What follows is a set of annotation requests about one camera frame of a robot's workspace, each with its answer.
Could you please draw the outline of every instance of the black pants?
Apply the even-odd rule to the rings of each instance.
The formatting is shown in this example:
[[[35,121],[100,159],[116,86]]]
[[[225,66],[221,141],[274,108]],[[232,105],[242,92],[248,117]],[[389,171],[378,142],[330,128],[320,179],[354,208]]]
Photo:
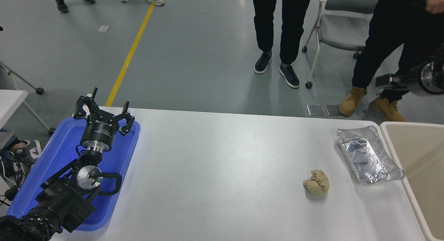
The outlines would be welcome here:
[[[398,0],[379,0],[370,22],[365,49],[357,59],[352,84],[370,85],[377,69],[401,44],[404,44],[397,75],[405,75],[412,67],[433,55],[444,42],[444,14],[432,15]],[[408,91],[385,89],[382,97],[400,100]]]
[[[282,0],[281,61],[291,64],[299,52],[299,42],[304,29],[304,17],[310,0]],[[257,45],[267,53],[273,47],[273,13],[276,0],[253,0],[254,27]]]

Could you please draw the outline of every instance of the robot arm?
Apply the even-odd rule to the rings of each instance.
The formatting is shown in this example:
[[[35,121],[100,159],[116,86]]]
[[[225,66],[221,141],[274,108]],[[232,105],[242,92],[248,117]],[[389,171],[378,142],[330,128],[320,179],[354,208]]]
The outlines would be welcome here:
[[[41,184],[43,191],[35,198],[38,206],[19,219],[0,217],[0,240],[48,241],[55,233],[61,233],[62,227],[72,232],[95,210],[91,202],[97,195],[111,196],[119,192],[122,176],[102,172],[97,166],[103,153],[111,150],[116,132],[126,135],[134,117],[128,112],[129,102],[117,116],[99,109],[94,102],[96,92],[97,88],[91,97],[79,97],[73,116],[87,121],[80,141],[86,150]],[[83,110],[84,105],[89,108],[88,116]],[[126,124],[121,128],[118,122],[122,119]],[[116,179],[112,191],[101,190],[103,178]]]
[[[444,44],[428,61],[413,67],[406,75],[381,75],[376,87],[411,91],[417,95],[444,94]]]

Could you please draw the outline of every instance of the metal plate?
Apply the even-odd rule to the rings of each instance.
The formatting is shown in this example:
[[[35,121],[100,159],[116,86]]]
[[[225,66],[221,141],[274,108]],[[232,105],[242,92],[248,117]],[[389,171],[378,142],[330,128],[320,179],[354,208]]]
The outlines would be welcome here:
[[[108,32],[108,30],[110,29],[110,25],[102,25],[100,26],[100,28],[98,29],[98,32]]]
[[[341,116],[341,112],[339,112],[339,105],[325,105],[325,109],[329,116]]]
[[[324,116],[321,105],[307,105],[310,116]]]

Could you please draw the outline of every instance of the foil tray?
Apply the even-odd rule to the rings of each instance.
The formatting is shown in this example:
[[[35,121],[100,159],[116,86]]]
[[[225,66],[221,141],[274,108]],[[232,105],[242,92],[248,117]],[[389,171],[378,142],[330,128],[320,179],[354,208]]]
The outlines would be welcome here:
[[[357,180],[363,185],[405,177],[384,148],[374,126],[360,129],[338,129],[341,149]]]

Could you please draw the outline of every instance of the white table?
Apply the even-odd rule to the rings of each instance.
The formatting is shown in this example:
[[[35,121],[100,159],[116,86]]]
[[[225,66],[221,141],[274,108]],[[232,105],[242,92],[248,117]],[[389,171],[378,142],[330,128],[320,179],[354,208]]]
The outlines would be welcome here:
[[[425,239],[401,182],[358,184],[336,144],[338,128],[371,121],[131,111],[141,132],[111,220],[52,240]],[[326,197],[302,186],[313,169],[330,178]]]
[[[0,89],[0,128],[3,127],[27,96],[27,91]]]

